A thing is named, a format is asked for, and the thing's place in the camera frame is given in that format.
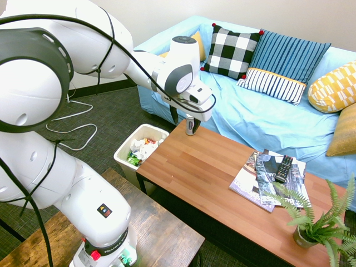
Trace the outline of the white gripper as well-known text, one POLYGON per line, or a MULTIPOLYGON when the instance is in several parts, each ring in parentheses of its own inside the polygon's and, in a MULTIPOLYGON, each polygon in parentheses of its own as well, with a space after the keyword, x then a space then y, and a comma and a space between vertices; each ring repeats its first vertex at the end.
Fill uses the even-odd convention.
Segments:
POLYGON ((174 124, 179 121, 178 109, 194 118, 192 133, 195 134, 201 121, 206 122, 210 119, 211 110, 216 103, 216 99, 210 87, 198 82, 178 96, 164 96, 164 102, 170 105, 170 113, 174 124))

